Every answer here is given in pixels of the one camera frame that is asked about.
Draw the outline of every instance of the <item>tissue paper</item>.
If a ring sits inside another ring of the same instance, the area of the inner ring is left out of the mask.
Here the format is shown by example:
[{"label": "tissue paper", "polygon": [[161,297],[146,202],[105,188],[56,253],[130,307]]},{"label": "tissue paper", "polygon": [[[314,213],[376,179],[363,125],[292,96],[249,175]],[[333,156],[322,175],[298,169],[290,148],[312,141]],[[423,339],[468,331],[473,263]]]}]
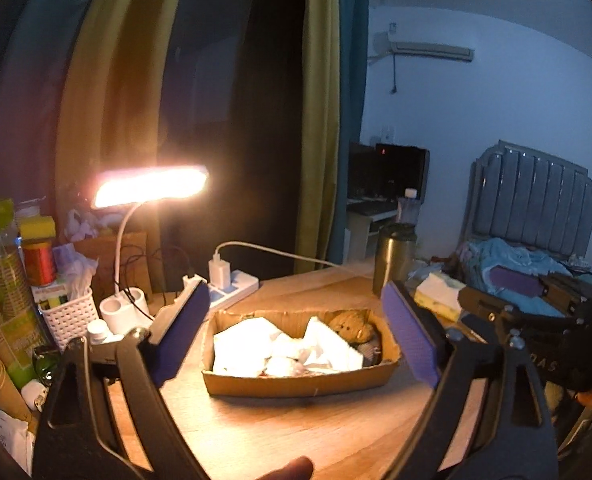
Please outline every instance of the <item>tissue paper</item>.
[{"label": "tissue paper", "polygon": [[291,338],[263,317],[245,319],[214,335],[213,371],[234,377],[296,377],[362,368],[362,354],[317,317],[303,339]]},{"label": "tissue paper", "polygon": [[0,410],[0,442],[25,473],[31,475],[34,437],[29,425]]},{"label": "tissue paper", "polygon": [[98,261],[78,253],[73,244],[54,247],[52,252],[58,274],[66,279],[70,291],[69,300],[82,298],[92,284]]}]

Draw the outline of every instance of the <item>computer desk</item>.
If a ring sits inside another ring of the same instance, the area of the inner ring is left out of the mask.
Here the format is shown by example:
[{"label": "computer desk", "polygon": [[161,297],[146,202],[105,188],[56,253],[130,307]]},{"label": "computer desk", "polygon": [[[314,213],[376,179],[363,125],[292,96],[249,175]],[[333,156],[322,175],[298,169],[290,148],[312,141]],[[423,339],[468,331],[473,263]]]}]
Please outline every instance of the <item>computer desk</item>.
[{"label": "computer desk", "polygon": [[[368,262],[350,267],[369,272]],[[163,304],[161,295],[151,303],[155,312]],[[242,314],[267,308],[372,308],[381,315],[371,280],[340,269],[269,280],[229,310]],[[306,399],[210,397],[201,375],[205,325],[178,377],[163,386],[162,395],[192,452],[214,480],[252,480],[300,455],[313,460],[315,479],[378,479],[409,437],[431,393],[402,359],[388,384],[363,392]],[[472,387],[445,466],[462,457],[483,387]],[[128,455],[147,467],[120,385],[110,386],[110,392]]]}]

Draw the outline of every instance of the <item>teal curtain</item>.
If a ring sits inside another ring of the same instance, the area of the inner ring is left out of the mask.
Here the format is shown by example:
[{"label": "teal curtain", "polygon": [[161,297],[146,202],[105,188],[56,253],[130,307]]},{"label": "teal curtain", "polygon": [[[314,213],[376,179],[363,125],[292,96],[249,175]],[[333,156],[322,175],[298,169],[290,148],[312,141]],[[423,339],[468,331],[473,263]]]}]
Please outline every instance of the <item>teal curtain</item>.
[{"label": "teal curtain", "polygon": [[369,0],[339,0],[340,7],[340,132],[338,177],[332,232],[327,258],[343,261],[345,241],[349,144],[361,136],[367,79]]}]

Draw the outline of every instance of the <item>blue blanket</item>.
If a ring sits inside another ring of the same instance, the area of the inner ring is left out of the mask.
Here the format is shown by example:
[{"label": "blue blanket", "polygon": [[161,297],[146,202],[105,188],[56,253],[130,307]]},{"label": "blue blanket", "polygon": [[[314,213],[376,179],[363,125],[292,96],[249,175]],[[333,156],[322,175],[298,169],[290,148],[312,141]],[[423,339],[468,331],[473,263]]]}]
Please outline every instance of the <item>blue blanket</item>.
[{"label": "blue blanket", "polygon": [[517,305],[523,312],[540,316],[563,317],[556,308],[541,298],[528,298],[506,288],[492,284],[489,272],[497,266],[516,270],[522,274],[538,276],[560,272],[570,276],[569,271],[548,254],[530,251],[525,247],[511,247],[500,238],[467,242],[460,249],[460,261],[465,269],[466,284],[503,298]]}]

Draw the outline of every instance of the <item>plastic bottle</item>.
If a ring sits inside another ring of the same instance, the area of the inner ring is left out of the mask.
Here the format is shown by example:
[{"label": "plastic bottle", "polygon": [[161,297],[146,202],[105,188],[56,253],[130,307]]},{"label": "plastic bottle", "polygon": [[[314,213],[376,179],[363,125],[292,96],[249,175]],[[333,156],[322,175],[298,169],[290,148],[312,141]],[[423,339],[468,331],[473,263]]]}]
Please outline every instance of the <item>plastic bottle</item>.
[{"label": "plastic bottle", "polygon": [[122,335],[114,335],[103,319],[94,319],[87,325],[87,335],[92,345],[102,345],[120,341]]}]

